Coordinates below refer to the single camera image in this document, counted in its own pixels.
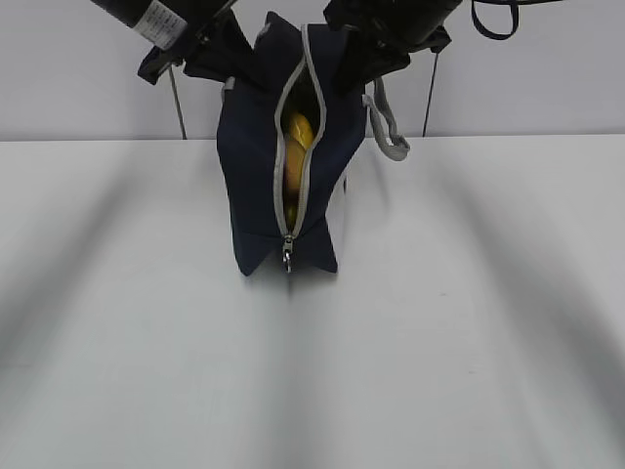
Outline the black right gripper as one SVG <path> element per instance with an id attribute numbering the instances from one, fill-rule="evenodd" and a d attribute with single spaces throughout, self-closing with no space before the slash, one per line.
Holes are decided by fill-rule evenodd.
<path id="1" fill-rule="evenodd" d="M 324 9 L 327 25 L 348 33 L 334 76 L 337 93 L 346 95 L 408 67 L 417 52 L 441 52 L 451 42 L 443 26 L 451 13 L 452 3 L 444 0 L 329 2 Z"/>

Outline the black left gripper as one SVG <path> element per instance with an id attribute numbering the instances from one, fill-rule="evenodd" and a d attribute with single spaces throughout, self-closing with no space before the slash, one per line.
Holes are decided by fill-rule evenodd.
<path id="1" fill-rule="evenodd" d="M 136 31 L 152 44 L 138 75 L 154 85 L 172 65 L 191 77 L 239 78 L 265 90 L 264 67 L 247 41 L 231 1 L 152 1 Z"/>

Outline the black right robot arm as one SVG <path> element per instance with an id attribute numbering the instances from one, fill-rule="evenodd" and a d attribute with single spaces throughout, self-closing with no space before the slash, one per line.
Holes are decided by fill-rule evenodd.
<path id="1" fill-rule="evenodd" d="M 323 10 L 327 25 L 348 39 L 334 76 L 347 94 L 410 65 L 410 56 L 439 52 L 451 39 L 443 24 L 460 3 L 448 0 L 333 0 Z"/>

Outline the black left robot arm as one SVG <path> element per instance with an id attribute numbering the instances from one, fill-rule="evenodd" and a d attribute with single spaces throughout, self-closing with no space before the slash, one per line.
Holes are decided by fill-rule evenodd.
<path id="1" fill-rule="evenodd" d="M 172 65 L 189 77 L 239 79 L 260 90 L 268 80 L 228 0 L 101 0 L 96 3 L 151 45 L 138 75 L 154 85 Z"/>

